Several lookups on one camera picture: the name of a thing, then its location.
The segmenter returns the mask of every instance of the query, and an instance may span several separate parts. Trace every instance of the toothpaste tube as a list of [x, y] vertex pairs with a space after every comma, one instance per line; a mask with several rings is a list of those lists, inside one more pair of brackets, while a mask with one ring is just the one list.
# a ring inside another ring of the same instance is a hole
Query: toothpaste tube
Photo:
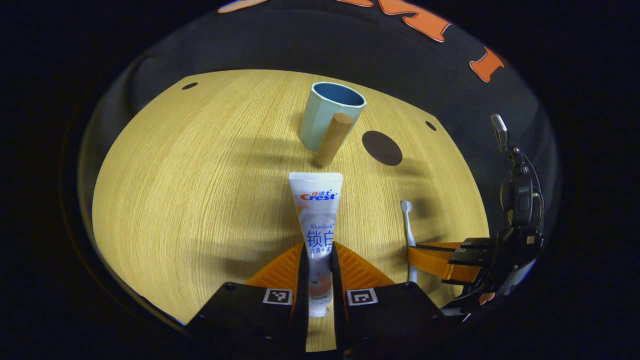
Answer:
[[337, 172], [292, 172], [289, 184], [309, 258], [309, 316], [329, 313], [333, 300], [330, 258], [342, 191]]

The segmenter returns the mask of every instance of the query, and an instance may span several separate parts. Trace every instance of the cup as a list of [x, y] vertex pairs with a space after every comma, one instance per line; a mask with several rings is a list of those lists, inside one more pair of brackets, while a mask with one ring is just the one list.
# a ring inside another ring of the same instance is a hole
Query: cup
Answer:
[[364, 96], [352, 88], [327, 81], [314, 83], [302, 116], [300, 140], [308, 149], [320, 151], [324, 134], [335, 113], [345, 113], [353, 118], [353, 124], [347, 132], [349, 136], [365, 106], [367, 101]]

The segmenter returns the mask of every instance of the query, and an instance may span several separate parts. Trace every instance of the round brown disc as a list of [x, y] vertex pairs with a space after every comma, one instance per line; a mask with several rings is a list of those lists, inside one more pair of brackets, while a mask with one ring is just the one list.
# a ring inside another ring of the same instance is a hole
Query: round brown disc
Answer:
[[379, 131], [367, 131], [362, 135], [362, 145], [369, 155], [385, 165], [402, 162], [402, 151], [393, 139]]

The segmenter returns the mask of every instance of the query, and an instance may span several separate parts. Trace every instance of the table surface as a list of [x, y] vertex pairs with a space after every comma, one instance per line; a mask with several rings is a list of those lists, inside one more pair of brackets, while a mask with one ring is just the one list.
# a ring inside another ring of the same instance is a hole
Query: table surface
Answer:
[[[318, 81], [350, 86], [368, 102], [333, 163], [322, 169], [298, 139], [311, 84]], [[399, 165], [384, 165], [365, 150], [362, 135], [372, 130], [398, 144]], [[418, 242], [489, 235], [472, 174], [430, 114], [326, 76], [230, 70], [179, 81], [122, 131], [95, 187], [96, 245], [134, 291], [187, 323], [223, 282], [247, 281], [303, 241], [289, 172], [344, 175], [335, 241], [395, 282], [407, 276], [401, 200], [413, 204]], [[419, 285], [438, 306], [461, 290], [424, 273]], [[333, 315], [310, 319], [307, 351], [333, 348]]]

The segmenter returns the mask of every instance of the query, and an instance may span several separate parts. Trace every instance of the toothbrush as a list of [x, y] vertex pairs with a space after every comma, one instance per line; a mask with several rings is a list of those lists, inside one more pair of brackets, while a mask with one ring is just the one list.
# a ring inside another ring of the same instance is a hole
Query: toothbrush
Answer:
[[[411, 212], [411, 202], [407, 200], [402, 200], [400, 203], [402, 207], [402, 212], [404, 213], [404, 224], [406, 225], [406, 244], [407, 246], [415, 246], [415, 239], [413, 238], [413, 234], [411, 232], [411, 225], [409, 224], [409, 213]], [[418, 283], [418, 269], [409, 263], [408, 270], [408, 281], [413, 281]]]

